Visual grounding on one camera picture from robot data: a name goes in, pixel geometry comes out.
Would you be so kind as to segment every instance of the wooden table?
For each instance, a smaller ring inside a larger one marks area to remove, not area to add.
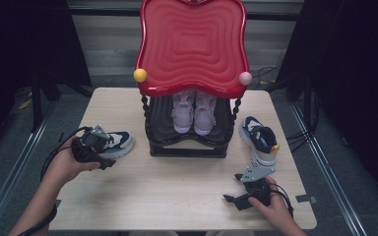
[[[226,158],[152,157],[144,110],[136,88],[97,88],[81,126],[100,124],[106,132],[128,131],[134,148],[106,170],[81,173],[61,191],[51,230],[266,230],[272,226],[256,209],[239,211],[223,198],[245,194],[234,174],[250,165],[250,148],[238,127],[248,115],[273,129],[281,149],[271,176],[288,193],[301,228],[316,226],[310,203],[270,96],[248,90],[242,98]],[[195,147],[187,141],[180,146]]]

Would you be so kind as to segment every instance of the red decorative canopy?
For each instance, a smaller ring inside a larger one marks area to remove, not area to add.
[[[200,89],[223,98],[242,97],[249,72],[244,50],[245,9],[239,0],[145,0],[143,39],[136,69],[147,77],[142,94],[171,95]]]

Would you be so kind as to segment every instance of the yellow ball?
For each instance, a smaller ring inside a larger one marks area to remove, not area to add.
[[[147,78],[147,72],[144,69],[137,69],[134,71],[134,80],[138,83],[142,83]]]

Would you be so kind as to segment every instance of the human hand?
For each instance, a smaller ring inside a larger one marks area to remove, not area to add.
[[[270,183],[270,188],[277,191],[276,181],[270,176],[266,176],[265,178]],[[282,196],[271,193],[270,199],[271,203],[269,206],[264,206],[259,200],[253,197],[248,198],[248,202],[255,209],[261,211],[269,222],[284,235],[306,235],[293,220]]]
[[[75,139],[78,139],[78,137],[74,136],[69,139],[54,156],[42,181],[52,182],[61,188],[67,182],[76,178],[82,171],[94,170],[100,167],[99,162],[82,163],[75,159],[72,149],[70,148],[72,141]]]

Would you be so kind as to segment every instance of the lavender sneaker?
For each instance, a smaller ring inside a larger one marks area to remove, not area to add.
[[[173,95],[173,118],[174,130],[177,133],[184,134],[189,131],[193,123],[193,101],[195,91],[188,89]]]
[[[196,92],[195,132],[200,136],[208,135],[215,126],[214,110],[217,98],[203,91]]]

